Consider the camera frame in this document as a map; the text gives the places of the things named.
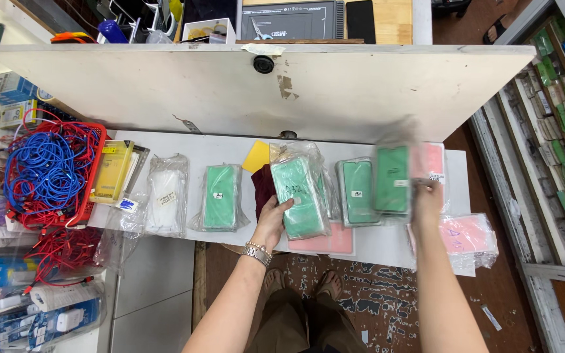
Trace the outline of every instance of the foot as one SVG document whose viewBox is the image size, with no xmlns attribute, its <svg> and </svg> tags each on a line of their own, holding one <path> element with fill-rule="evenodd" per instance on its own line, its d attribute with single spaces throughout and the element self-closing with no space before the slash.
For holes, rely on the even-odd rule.
<svg viewBox="0 0 565 353">
<path fill-rule="evenodd" d="M 514 23 L 514 20 L 515 20 L 515 16 L 512 13 L 508 13 L 500 20 L 500 24 L 503 25 L 503 27 L 505 28 L 509 28 L 509 26 L 511 26 L 512 23 Z M 487 36 L 488 38 L 490 38 L 490 41 L 492 43 L 496 42 L 496 39 L 498 39 L 498 33 L 496 33 L 496 26 L 492 25 L 490 29 L 487 30 Z"/>
<path fill-rule="evenodd" d="M 339 299 L 341 296 L 341 279 L 334 271 L 328 271 L 326 277 L 319 287 L 318 295 L 327 293 L 333 300 Z"/>
<path fill-rule="evenodd" d="M 265 275 L 263 284 L 268 299 L 274 292 L 284 288 L 284 281 L 282 277 L 283 273 L 278 268 L 270 269 Z"/>
</svg>

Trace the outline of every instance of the wristwatch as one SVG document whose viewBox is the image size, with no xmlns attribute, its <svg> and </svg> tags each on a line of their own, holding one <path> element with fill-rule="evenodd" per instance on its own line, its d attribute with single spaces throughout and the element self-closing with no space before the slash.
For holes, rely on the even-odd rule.
<svg viewBox="0 0 565 353">
<path fill-rule="evenodd" d="M 251 245 L 246 245 L 241 255 L 247 255 L 255 258 L 256 260 L 259 260 L 265 267 L 269 266 L 269 262 L 272 259 L 265 253 L 265 251 L 257 249 L 256 247 L 253 247 Z"/>
</svg>

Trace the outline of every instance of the scissors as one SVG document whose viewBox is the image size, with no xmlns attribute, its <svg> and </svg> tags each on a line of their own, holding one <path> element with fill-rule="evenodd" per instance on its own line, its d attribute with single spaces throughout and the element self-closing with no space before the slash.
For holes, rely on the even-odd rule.
<svg viewBox="0 0 565 353">
<path fill-rule="evenodd" d="M 274 37 L 272 37 L 271 35 L 264 35 L 264 34 L 261 33 L 261 30 L 256 25 L 256 21 L 254 20 L 254 17 L 251 17 L 250 19 L 252 20 L 252 26 L 254 26 L 254 30 L 256 31 L 257 37 L 255 38 L 255 40 L 274 39 Z"/>
</svg>

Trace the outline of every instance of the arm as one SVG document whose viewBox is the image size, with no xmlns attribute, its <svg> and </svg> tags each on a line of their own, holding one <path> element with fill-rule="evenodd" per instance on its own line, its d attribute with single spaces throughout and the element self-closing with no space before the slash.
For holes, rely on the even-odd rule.
<svg viewBox="0 0 565 353">
<path fill-rule="evenodd" d="M 283 232 L 283 212 L 293 206 L 293 199 L 276 206 L 272 196 L 263 206 L 261 218 L 250 241 L 265 245 L 272 252 Z M 265 277 L 265 266 L 249 256 L 240 256 L 237 266 L 213 305 L 201 319 L 183 353 L 242 353 L 254 317 L 256 301 Z"/>
<path fill-rule="evenodd" d="M 439 236 L 439 183 L 418 186 L 413 231 L 418 255 L 420 339 L 425 353 L 487 353 Z"/>
</svg>

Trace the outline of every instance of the flip-flop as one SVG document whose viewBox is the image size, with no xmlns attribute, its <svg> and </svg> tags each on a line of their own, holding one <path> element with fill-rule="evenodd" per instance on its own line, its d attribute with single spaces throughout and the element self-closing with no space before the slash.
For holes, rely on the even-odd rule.
<svg viewBox="0 0 565 353">
<path fill-rule="evenodd" d="M 265 278 L 267 278 L 267 276 L 269 276 L 270 273 L 274 273 L 278 271 L 278 273 L 280 274 L 281 277 L 281 282 L 284 282 L 284 277 L 283 277 L 283 273 L 280 269 L 278 268 L 272 268 L 270 269 L 266 274 L 265 274 Z M 267 299 L 269 299 L 270 296 L 272 296 L 272 294 L 274 294 L 274 292 L 276 292 L 277 290 L 281 290 L 283 289 L 284 286 L 282 285 L 282 283 L 278 283 L 276 281 L 276 277 L 274 277 L 274 280 L 272 281 L 272 284 L 269 285 L 269 289 L 267 290 Z"/>
<path fill-rule="evenodd" d="M 496 20 L 494 22 L 494 24 L 492 25 L 496 28 L 496 39 L 500 38 L 500 36 L 502 36 L 503 33 L 505 33 L 505 31 L 507 30 L 507 28 L 503 27 L 503 24 L 500 22 L 500 20 L 504 19 L 505 16 L 507 16 L 507 14 L 503 14 L 502 16 L 500 16 L 498 18 L 498 20 Z M 492 42 L 490 40 L 490 36 L 487 35 L 487 31 L 485 31 L 485 34 L 483 35 L 483 44 L 492 45 L 492 44 L 494 44 L 494 42 L 496 42 L 496 40 L 494 40 L 494 42 Z"/>
<path fill-rule="evenodd" d="M 319 290 L 318 290 L 316 297 L 320 293 L 328 292 L 328 294 L 330 295 L 331 298 L 333 298 L 333 300 L 338 300 L 339 297 L 341 296 L 341 293 L 343 293 L 343 280 L 341 280 L 341 277 L 339 277 L 340 291 L 339 291 L 339 294 L 337 296 L 333 296 L 333 294 L 335 292 L 334 287 L 333 287 L 334 279 L 331 280 L 331 282 L 325 283 L 326 278 L 328 278 L 328 275 L 331 272 L 334 272 L 337 276 L 339 276 L 339 274 L 335 271 L 326 272 L 326 275 L 324 275 L 324 278 L 322 279 L 322 284 L 319 286 Z"/>
</svg>

